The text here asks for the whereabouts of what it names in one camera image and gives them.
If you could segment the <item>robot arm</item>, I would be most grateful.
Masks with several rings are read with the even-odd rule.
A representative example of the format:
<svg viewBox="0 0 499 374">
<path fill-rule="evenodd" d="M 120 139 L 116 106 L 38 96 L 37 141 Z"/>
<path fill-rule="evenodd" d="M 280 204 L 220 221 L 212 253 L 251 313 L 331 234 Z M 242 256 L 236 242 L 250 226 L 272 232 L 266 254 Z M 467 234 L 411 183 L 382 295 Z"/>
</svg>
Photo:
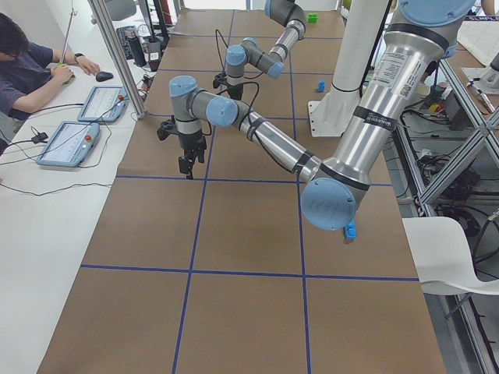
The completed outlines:
<svg viewBox="0 0 499 374">
<path fill-rule="evenodd" d="M 296 2 L 266 2 L 265 14 L 283 26 L 283 33 L 269 51 L 251 38 L 229 46 L 228 94 L 202 89 L 192 76 L 169 81 L 172 132 L 184 151 L 179 170 L 191 178 L 193 165 L 201 161 L 203 123 L 235 127 L 305 182 L 301 210 L 312 225 L 326 231 L 346 227 L 370 188 L 370 170 L 399 115 L 426 68 L 455 53 L 458 30 L 471 8 L 471 1 L 354 1 L 330 91 L 309 113 L 321 134 L 340 139 L 334 154 L 320 159 L 242 100 L 245 67 L 278 78 L 307 30 L 306 14 Z"/>
<path fill-rule="evenodd" d="M 251 65 L 263 74 L 277 79 L 284 71 L 285 60 L 293 46 L 304 38 L 306 15 L 294 1 L 267 1 L 264 7 L 268 18 L 284 27 L 280 37 L 266 51 L 257 39 L 246 37 L 228 47 L 223 84 L 231 99 L 240 100 L 243 94 L 245 68 Z"/>
</svg>

